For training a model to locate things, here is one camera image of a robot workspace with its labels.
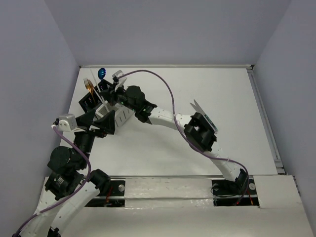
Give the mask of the clear chopstick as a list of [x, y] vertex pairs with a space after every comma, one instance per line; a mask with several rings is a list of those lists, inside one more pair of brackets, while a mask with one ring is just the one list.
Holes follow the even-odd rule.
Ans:
[[99, 100], [102, 102], [103, 106], [105, 107], [107, 112], [110, 112], [110, 109], [107, 107], [105, 100], [99, 95], [99, 93], [97, 92], [97, 90], [94, 87], [91, 87], [92, 91], [97, 95], [97, 97], [99, 98]]
[[96, 88], [96, 90], [97, 90], [97, 92], [98, 92], [98, 93], [100, 93], [100, 92], [101, 92], [101, 90], [100, 90], [100, 87], [99, 87], [99, 85], [98, 85], [98, 83], [97, 83], [96, 77], [95, 77], [95, 75], [93, 74], [92, 69], [91, 69], [91, 68], [89, 68], [89, 70], [90, 70], [91, 75], [92, 75], [92, 77], [93, 77], [93, 80], [94, 80], [94, 82], [95, 82], [95, 86], [97, 87], [97, 88]]

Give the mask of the copper fork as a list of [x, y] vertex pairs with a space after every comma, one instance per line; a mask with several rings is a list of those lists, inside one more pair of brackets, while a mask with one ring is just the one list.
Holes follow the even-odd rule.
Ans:
[[95, 100], [95, 98], [94, 98], [94, 87], [93, 87], [93, 84], [92, 84], [92, 82], [91, 82], [89, 79], [87, 80], [87, 82], [88, 82], [88, 85], [89, 85], [89, 91], [90, 91], [90, 94], [91, 94], [91, 96], [92, 96], [94, 105], [96, 106], [97, 103], [96, 103], [96, 100]]

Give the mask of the blue metallic spoon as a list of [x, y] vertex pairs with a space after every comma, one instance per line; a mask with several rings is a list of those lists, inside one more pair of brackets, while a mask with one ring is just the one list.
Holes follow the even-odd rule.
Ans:
[[99, 80], [103, 80], [106, 76], [106, 69], [105, 68], [100, 68], [98, 70], [97, 76], [99, 78]]

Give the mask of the gold fork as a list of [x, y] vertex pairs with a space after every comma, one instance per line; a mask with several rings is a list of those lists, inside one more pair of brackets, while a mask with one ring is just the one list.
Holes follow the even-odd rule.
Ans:
[[84, 82], [85, 88], [89, 91], [89, 85], [88, 85], [87, 80], [88, 80], [88, 78], [84, 78], [84, 79], [83, 79], [83, 82]]

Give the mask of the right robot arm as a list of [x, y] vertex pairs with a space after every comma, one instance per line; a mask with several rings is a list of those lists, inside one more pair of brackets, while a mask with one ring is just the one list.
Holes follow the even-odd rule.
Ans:
[[193, 150], [209, 158], [221, 171], [231, 193], [246, 193], [249, 183], [246, 168], [223, 152], [217, 142], [215, 129], [204, 115], [195, 112], [194, 115], [188, 116], [164, 110], [147, 101], [138, 86], [129, 86], [127, 89], [108, 88], [103, 90], [101, 95], [111, 105], [119, 103], [131, 109], [142, 123], [160, 125], [180, 132]]

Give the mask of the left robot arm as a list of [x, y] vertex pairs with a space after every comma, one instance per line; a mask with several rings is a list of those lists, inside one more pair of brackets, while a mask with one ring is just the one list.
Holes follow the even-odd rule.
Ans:
[[111, 179], [92, 170], [89, 156], [96, 137], [115, 132], [115, 111], [95, 119], [94, 109], [75, 117], [60, 115], [54, 132], [68, 146], [56, 147], [47, 164], [51, 170], [34, 214], [14, 233], [15, 237], [60, 237], [74, 217], [97, 195], [111, 192]]

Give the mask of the white utensil container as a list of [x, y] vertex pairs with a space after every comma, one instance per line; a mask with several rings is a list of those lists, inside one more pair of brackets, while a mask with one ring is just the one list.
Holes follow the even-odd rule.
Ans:
[[119, 128], [122, 127], [125, 122], [135, 114], [134, 111], [131, 109], [123, 106], [122, 104], [115, 104], [114, 106], [111, 106], [108, 102], [106, 102], [106, 107], [101, 103], [99, 107], [96, 109], [96, 117], [98, 119], [101, 119], [103, 116], [105, 116], [110, 111], [115, 111], [115, 127]]

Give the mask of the black utensil container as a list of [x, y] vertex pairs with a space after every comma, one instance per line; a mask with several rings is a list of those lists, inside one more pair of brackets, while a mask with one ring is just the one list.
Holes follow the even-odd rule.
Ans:
[[107, 107], [104, 107], [103, 102], [99, 97], [96, 95], [96, 92], [100, 92], [103, 90], [106, 90], [110, 88], [112, 84], [106, 80], [101, 80], [98, 83], [98, 86], [94, 87], [93, 95], [88, 92], [81, 100], [79, 100], [79, 105], [83, 109], [83, 111], [86, 113], [92, 109], [96, 110], [96, 117], [103, 117], [106, 115], [111, 109], [110, 105], [107, 104]]

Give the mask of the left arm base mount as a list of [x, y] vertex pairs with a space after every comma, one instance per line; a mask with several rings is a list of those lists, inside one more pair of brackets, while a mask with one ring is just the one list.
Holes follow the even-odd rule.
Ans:
[[111, 180], [111, 186], [106, 193], [93, 198], [86, 207], [124, 207], [125, 180]]

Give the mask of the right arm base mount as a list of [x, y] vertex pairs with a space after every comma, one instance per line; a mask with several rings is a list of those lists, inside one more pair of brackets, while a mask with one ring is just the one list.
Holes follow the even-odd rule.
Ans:
[[220, 206], [259, 206], [256, 185], [253, 178], [249, 179], [249, 185], [243, 198], [239, 200], [243, 191], [238, 191], [232, 186], [232, 182], [225, 179], [212, 180], [210, 192], [213, 195], [213, 204]]

